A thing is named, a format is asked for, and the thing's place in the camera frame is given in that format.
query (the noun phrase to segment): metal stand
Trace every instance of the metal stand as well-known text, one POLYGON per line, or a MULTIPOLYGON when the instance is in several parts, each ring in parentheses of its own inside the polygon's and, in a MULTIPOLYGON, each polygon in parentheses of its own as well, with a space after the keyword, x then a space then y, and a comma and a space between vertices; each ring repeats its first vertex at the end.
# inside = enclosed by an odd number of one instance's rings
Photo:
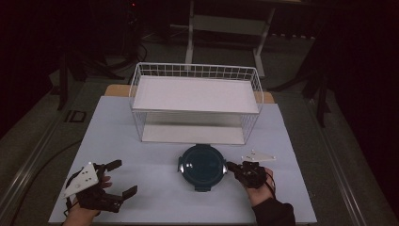
POLYGON ((254 21, 254 20, 243 20, 233 18, 222 18, 205 15, 195 15, 194 13, 194 0, 190 2, 190 18, 188 25, 188 44, 187 51, 185 54, 185 63, 192 64, 193 52, 194 52, 194 29, 207 30, 215 32, 226 32, 235 34, 245 35, 256 35, 261 36, 261 41, 257 48, 253 50, 253 56, 255 60, 256 69, 260 78, 264 78, 264 70, 261 59, 261 52, 263 49, 264 42, 267 38, 269 28, 275 13, 275 8, 271 8, 266 22, 254 21))

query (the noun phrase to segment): wrist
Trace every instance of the wrist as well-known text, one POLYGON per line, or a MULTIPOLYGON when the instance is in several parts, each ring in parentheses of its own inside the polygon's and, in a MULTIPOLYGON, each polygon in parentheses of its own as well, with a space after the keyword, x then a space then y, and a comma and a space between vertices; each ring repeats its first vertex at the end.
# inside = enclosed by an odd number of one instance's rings
POLYGON ((64 222, 64 226, 88 226, 91 224, 95 215, 88 213, 87 209, 76 208, 72 209, 64 222))
POLYGON ((260 195, 260 196, 259 195, 254 195, 254 196, 249 195, 249 202, 252 207, 255 205, 258 205, 268 199, 273 199, 273 197, 267 196, 267 195, 260 195))

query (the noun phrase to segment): dark blue plate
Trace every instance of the dark blue plate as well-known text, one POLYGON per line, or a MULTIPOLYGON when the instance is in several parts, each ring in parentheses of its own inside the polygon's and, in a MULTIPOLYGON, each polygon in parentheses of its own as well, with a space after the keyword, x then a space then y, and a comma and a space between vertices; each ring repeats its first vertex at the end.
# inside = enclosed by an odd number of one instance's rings
POLYGON ((226 173, 226 160, 211 145, 197 144, 179 157, 179 171, 196 191, 210 191, 226 173))

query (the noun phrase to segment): dark background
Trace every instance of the dark background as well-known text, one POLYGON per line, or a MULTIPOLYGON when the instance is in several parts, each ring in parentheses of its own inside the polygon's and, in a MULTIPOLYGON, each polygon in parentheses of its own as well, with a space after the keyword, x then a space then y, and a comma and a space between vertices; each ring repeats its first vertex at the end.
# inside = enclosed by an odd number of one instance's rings
MULTIPOLYGON (((48 74, 58 69, 66 46, 73 45, 94 59, 124 54, 123 34, 132 20, 127 10, 133 2, 2 3, 0 137, 52 88, 48 74)), ((135 1, 140 8, 134 18, 167 38, 169 24, 188 23, 188 2, 135 1)), ((203 3, 198 9, 236 17, 248 15, 250 5, 232 2, 227 7, 203 3)), ((343 8, 332 11, 279 8, 270 31, 288 39, 293 35, 317 37, 301 71, 326 72, 329 88, 334 90, 376 180, 399 216, 399 4, 395 0, 338 2, 343 8)), ((262 18, 263 11, 257 8, 252 16, 262 18)))

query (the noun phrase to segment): human hand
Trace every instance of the human hand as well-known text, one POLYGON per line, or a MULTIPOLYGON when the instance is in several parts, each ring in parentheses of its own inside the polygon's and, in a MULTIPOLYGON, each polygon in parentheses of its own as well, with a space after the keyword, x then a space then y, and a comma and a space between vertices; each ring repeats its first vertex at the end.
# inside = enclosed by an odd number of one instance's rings
MULTIPOLYGON (((110 176, 104 176, 102 180, 102 188, 107 188, 112 186, 112 183, 109 182, 111 180, 110 176)), ((75 198, 73 200, 72 208, 69 210, 69 214, 67 219, 65 220, 63 226, 86 226, 90 225, 94 217, 99 215, 100 210, 90 210, 86 208, 82 208, 79 205, 78 200, 75 198)))
POLYGON ((268 168, 264 168, 266 171, 266 176, 267 180, 266 182, 268 185, 264 184, 259 188, 248 188, 244 186, 244 189, 246 190, 248 194, 249 201, 251 203, 251 206, 255 206, 257 204, 260 204, 261 202, 267 200, 267 199, 273 199, 274 198, 274 180, 273 180, 273 171, 268 168))

